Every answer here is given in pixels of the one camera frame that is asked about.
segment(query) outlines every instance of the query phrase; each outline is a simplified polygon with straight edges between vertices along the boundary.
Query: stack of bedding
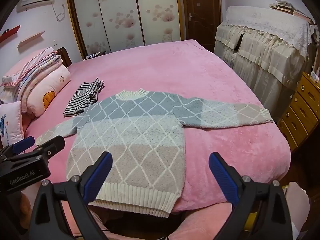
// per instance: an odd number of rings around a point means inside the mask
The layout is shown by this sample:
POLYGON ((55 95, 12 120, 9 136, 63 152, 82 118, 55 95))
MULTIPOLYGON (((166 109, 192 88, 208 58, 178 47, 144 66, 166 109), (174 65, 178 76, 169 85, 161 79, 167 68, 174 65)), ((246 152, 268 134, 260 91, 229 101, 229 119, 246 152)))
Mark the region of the stack of bedding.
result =
POLYGON ((21 101, 21 112, 41 116, 70 81, 60 55, 49 47, 19 61, 3 78, 2 103, 21 101))

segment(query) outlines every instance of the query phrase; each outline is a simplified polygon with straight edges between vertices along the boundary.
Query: ribbed collar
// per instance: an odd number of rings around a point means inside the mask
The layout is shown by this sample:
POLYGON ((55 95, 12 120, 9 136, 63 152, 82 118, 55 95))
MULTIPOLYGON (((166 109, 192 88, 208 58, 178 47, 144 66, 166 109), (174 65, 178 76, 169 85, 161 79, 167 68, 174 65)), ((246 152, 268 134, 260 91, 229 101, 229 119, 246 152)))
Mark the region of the ribbed collar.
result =
POLYGON ((116 98, 122 101, 127 101, 127 100, 135 100, 138 98, 143 98, 145 97, 149 91, 145 91, 142 88, 139 89, 138 91, 127 91, 123 90, 119 94, 116 94, 116 98))

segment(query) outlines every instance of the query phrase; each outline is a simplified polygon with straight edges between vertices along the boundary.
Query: stack of books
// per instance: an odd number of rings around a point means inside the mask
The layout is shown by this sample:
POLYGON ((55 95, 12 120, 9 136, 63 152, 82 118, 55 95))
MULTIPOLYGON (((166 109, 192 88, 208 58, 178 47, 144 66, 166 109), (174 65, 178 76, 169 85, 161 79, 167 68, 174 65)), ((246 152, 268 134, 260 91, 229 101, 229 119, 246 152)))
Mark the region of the stack of books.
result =
POLYGON ((295 15, 299 18, 306 20, 310 25, 314 25, 312 19, 310 19, 301 11, 297 10, 291 3, 287 1, 276 0, 276 3, 270 4, 269 6, 271 9, 295 15))

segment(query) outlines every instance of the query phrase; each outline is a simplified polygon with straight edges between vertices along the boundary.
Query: sweater sleeve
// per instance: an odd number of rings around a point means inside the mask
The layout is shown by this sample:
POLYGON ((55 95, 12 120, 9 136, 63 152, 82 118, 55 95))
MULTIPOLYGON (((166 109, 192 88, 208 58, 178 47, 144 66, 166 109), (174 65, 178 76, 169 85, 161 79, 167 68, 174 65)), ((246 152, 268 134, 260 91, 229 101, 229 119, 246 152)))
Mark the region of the sweater sleeve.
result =
POLYGON ((77 134, 81 130, 81 128, 84 127, 84 125, 90 120, 88 109, 89 108, 86 108, 86 110, 82 114, 61 122, 47 130, 37 138, 35 146, 39 146, 58 135, 66 138, 77 134))
POLYGON ((177 96, 173 114, 185 126, 229 128, 273 122, 269 110, 252 104, 230 104, 177 96))

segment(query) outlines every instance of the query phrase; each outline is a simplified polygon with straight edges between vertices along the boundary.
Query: knit sweater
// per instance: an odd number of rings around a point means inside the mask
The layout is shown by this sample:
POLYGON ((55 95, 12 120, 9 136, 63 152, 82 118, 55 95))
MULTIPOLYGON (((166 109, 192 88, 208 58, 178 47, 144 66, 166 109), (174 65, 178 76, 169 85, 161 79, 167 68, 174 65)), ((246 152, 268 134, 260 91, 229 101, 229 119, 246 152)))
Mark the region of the knit sweater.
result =
POLYGON ((67 179, 81 174, 104 151, 113 157, 113 167, 91 204, 168 217, 185 181, 183 125, 219 129, 272 121, 269 111, 256 105, 140 89, 89 106, 44 133, 37 144, 77 127, 67 179))

